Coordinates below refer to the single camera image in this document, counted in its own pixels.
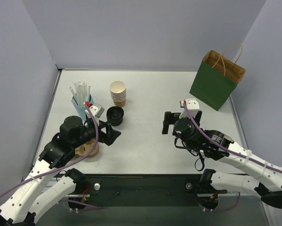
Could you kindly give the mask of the brown cardboard cup carrier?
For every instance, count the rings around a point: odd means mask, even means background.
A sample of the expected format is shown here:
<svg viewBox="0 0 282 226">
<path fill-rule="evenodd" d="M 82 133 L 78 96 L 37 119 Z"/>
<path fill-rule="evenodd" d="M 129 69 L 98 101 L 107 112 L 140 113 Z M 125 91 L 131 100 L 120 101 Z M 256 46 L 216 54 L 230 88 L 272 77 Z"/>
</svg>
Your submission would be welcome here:
<svg viewBox="0 0 282 226">
<path fill-rule="evenodd" d="M 95 145 L 95 139 L 92 139 L 91 141 L 77 147 L 75 149 L 75 154 L 79 157 L 84 157 L 88 152 L 92 150 L 92 148 Z M 96 144 L 96 147 L 94 150 L 87 156 L 87 158 L 94 157 L 99 152 L 99 144 Z"/>
</svg>

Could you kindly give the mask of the green paper bag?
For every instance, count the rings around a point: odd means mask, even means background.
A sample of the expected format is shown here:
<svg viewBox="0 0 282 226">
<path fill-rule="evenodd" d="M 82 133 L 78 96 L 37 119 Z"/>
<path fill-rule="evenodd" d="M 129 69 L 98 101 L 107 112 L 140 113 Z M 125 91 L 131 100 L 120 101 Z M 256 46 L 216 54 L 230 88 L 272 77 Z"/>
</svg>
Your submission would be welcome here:
<svg viewBox="0 0 282 226">
<path fill-rule="evenodd" d="M 246 72 L 237 61 L 232 62 L 224 55 L 214 50 L 207 52 L 190 89 L 191 95 L 216 111 L 224 105 Z"/>
</svg>

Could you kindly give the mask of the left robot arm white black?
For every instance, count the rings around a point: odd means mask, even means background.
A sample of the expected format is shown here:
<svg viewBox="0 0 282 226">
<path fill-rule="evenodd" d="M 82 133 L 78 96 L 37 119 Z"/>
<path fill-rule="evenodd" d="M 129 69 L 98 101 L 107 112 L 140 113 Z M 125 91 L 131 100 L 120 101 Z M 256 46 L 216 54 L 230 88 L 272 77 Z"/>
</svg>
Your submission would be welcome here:
<svg viewBox="0 0 282 226">
<path fill-rule="evenodd" d="M 40 217 L 64 196 L 85 190 L 86 176 L 79 170 L 68 169 L 47 191 L 51 179 L 69 167 L 75 149 L 92 139 L 108 146 L 121 135 L 110 123 L 89 118 L 86 124 L 78 116 L 67 117 L 52 140 L 45 145 L 28 177 L 15 187 L 13 195 L 0 206 L 0 226 L 33 226 Z"/>
</svg>

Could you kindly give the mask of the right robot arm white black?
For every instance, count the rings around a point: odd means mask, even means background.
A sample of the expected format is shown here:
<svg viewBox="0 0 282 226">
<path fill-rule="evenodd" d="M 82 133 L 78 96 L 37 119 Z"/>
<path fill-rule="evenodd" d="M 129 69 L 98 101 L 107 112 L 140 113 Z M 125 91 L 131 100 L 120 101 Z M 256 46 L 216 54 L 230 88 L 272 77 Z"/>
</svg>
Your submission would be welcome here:
<svg viewBox="0 0 282 226">
<path fill-rule="evenodd" d="M 255 156 L 251 150 L 246 150 L 220 131 L 203 130 L 199 126 L 201 115 L 201 111 L 194 118 L 165 112 L 162 134 L 167 134 L 169 126 L 172 125 L 174 140 L 181 141 L 181 145 L 176 148 L 187 150 L 197 156 L 201 163 L 210 158 L 233 166 L 243 174 L 201 168 L 203 173 L 196 190 L 249 194 L 259 197 L 269 206 L 282 209 L 282 167 Z"/>
</svg>

